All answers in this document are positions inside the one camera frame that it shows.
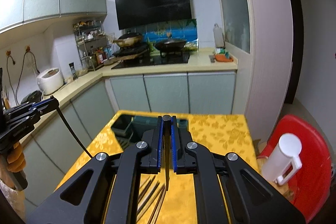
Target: white rice cooker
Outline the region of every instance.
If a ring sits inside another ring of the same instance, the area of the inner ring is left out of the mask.
[[[63,86],[63,76],[59,68],[46,69],[36,77],[36,80],[45,95],[51,94]]]

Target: person's finger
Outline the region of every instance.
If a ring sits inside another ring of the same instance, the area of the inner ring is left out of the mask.
[[[16,168],[18,168],[23,163],[24,160],[25,160],[25,156],[21,154],[16,161],[10,163],[7,166],[7,169],[12,172]]]
[[[22,146],[19,144],[7,157],[7,161],[9,164],[16,161],[20,155],[22,154]]]
[[[12,172],[13,172],[13,173],[20,172],[20,171],[22,171],[23,168],[25,168],[25,167],[26,167],[26,160],[23,160],[23,162],[21,163],[21,165],[20,165],[18,168],[16,168],[15,170],[13,170]]]
[[[19,146],[19,144],[20,144],[20,142],[15,143],[15,144],[13,145],[13,148],[14,148],[14,149],[17,148],[17,147]]]

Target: red plastic chair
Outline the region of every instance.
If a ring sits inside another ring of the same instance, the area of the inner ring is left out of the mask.
[[[291,203],[304,215],[306,223],[309,223],[329,196],[330,153],[326,142],[315,128],[294,115],[286,115],[279,121],[260,155],[269,156],[285,133],[296,135],[302,143],[302,168],[288,181],[288,185],[294,191]]]

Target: black cable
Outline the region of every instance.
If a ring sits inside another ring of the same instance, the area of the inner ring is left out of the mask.
[[[56,108],[56,111],[57,111],[58,115],[61,117],[61,119],[64,122],[64,124],[67,127],[67,129],[70,131],[71,135],[75,138],[75,140],[83,148],[83,150],[89,155],[89,157],[92,158],[91,154],[86,150],[85,146],[81,143],[81,141],[79,140],[79,138],[76,136],[76,134],[74,133],[74,131],[70,127],[69,123],[65,119],[63,113],[61,112],[61,109],[58,107],[58,108]]]
[[[19,82],[17,83],[17,87],[16,87],[16,90],[15,90],[15,99],[16,99],[18,105],[19,105],[19,101],[18,101],[18,99],[17,99],[17,92],[18,92],[18,90],[19,90],[20,81],[21,81],[21,76],[22,76],[22,72],[23,72],[23,66],[24,66],[24,64],[25,64],[25,57],[26,57],[26,54],[27,54],[27,53],[28,53],[28,52],[25,52],[25,54],[23,55],[22,69],[21,69],[21,73],[20,73],[20,77],[19,77]]]
[[[38,72],[38,74],[40,74],[40,71],[37,69],[35,54],[33,54],[32,52],[29,52],[29,53],[31,53],[34,56],[35,68],[36,68],[36,71]]]
[[[12,61],[13,61],[13,65],[15,65],[15,61],[13,59],[13,57],[11,55],[7,56],[7,64],[6,64],[6,68],[7,68],[7,74],[8,74],[8,79],[9,79],[9,85],[10,87],[12,88],[12,91],[13,91],[13,96],[14,96],[14,101],[16,103],[16,105],[18,105],[18,101],[16,100],[16,97],[15,97],[15,92],[14,92],[14,89],[13,89],[13,86],[12,86],[12,82],[11,82],[11,77],[9,76],[9,70],[8,70],[8,59],[11,58]]]

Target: person's arm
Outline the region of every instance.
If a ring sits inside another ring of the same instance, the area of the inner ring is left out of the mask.
[[[18,192],[15,190],[15,185],[9,177],[6,169],[11,172],[19,172],[26,166],[25,156],[22,152],[22,146],[20,143],[14,145],[14,150],[7,157],[8,165],[3,166],[0,163],[0,190],[16,211],[16,213],[22,218],[25,218],[25,194],[23,191]]]

